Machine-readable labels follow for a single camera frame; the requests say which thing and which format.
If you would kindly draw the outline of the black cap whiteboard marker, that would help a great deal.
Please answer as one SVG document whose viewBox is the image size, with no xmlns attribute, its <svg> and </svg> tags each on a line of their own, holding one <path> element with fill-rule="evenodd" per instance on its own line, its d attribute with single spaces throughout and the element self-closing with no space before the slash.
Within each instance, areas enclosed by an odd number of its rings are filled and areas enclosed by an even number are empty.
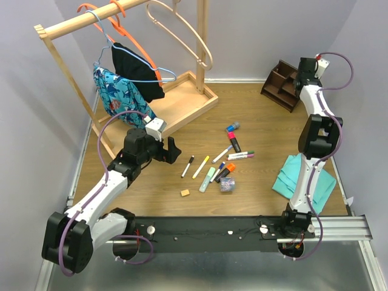
<svg viewBox="0 0 388 291">
<path fill-rule="evenodd" d="M 181 174 L 181 178 L 185 177 L 185 175 L 186 175 L 186 173 L 187 173 L 189 167 L 191 166 L 191 164 L 192 164 L 194 158 L 195 158 L 194 155 L 192 155 L 192 156 L 190 157 L 190 159 L 189 159 L 189 161 L 188 161 L 186 167 L 184 168 L 184 170 L 183 170 L 183 172 L 182 172 L 182 174 Z"/>
</svg>

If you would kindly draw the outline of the brown wooden desk organizer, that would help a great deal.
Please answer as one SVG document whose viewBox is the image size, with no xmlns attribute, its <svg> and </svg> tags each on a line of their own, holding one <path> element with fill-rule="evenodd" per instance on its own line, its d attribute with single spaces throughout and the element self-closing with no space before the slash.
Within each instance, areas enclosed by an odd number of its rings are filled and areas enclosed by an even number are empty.
<svg viewBox="0 0 388 291">
<path fill-rule="evenodd" d="M 292 113 L 299 103 L 293 85 L 296 76 L 297 69 L 280 59 L 270 71 L 261 94 Z"/>
</svg>

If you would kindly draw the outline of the yellow cap marker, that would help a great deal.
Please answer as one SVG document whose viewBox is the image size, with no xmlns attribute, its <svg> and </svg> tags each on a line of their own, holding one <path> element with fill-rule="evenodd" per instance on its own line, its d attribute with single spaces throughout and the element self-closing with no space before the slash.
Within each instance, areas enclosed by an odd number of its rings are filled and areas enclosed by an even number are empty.
<svg viewBox="0 0 388 291">
<path fill-rule="evenodd" d="M 199 173 L 201 172 L 201 170 L 203 169 L 203 167 L 206 165 L 207 161 L 209 160 L 210 156 L 207 155 L 204 160 L 202 161 L 202 163 L 200 164 L 200 166 L 197 168 L 197 170 L 195 171 L 195 173 L 193 174 L 192 176 L 192 179 L 195 179 Z"/>
</svg>

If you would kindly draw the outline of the purple cap white marker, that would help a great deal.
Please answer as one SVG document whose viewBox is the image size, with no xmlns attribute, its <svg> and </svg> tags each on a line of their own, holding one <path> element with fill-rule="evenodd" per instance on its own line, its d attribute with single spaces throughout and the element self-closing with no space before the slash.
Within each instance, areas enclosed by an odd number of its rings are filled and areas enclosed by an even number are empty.
<svg viewBox="0 0 388 291">
<path fill-rule="evenodd" d="M 230 149 L 232 149 L 233 146 L 230 145 L 228 146 L 228 148 L 226 148 L 225 150 L 223 150 L 218 156 L 216 156 L 213 160 L 212 160 L 212 164 L 216 163 L 217 161 L 219 161 Z"/>
</svg>

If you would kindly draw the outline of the clear paperclip jar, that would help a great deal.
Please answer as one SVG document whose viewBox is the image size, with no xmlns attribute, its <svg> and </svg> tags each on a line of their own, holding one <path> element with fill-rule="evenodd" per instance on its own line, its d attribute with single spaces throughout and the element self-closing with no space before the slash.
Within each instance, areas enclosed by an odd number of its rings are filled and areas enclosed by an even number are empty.
<svg viewBox="0 0 388 291">
<path fill-rule="evenodd" d="M 236 181 L 232 177 L 223 177 L 220 179 L 219 188 L 221 192 L 233 192 L 236 189 Z"/>
</svg>

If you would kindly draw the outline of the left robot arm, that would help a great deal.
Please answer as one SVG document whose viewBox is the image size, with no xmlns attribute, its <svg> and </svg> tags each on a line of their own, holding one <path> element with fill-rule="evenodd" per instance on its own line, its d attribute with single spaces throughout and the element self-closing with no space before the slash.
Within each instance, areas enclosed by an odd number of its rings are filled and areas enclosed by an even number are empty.
<svg viewBox="0 0 388 291">
<path fill-rule="evenodd" d="M 54 212 L 47 220 L 42 257 L 60 266 L 66 276 L 82 272 L 94 250 L 111 239 L 140 240 L 135 216 L 124 209 L 104 210 L 125 192 L 151 160 L 173 164 L 182 151 L 175 140 L 158 140 L 144 129 L 130 129 L 124 146 L 105 168 L 91 191 L 64 213 Z"/>
</svg>

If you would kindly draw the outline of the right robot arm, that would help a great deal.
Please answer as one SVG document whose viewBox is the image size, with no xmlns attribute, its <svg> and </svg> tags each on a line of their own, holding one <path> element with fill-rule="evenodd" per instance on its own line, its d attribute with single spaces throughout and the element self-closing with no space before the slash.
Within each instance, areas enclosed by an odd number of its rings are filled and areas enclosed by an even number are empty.
<svg viewBox="0 0 388 291">
<path fill-rule="evenodd" d="M 343 120 L 328 108 L 320 81 L 328 65 L 321 55 L 301 58 L 294 80 L 308 119 L 298 141 L 301 168 L 296 189 L 279 222 L 279 231 L 285 238 L 298 238 L 309 231 L 312 216 L 317 215 L 313 197 L 320 173 L 341 142 Z"/>
</svg>

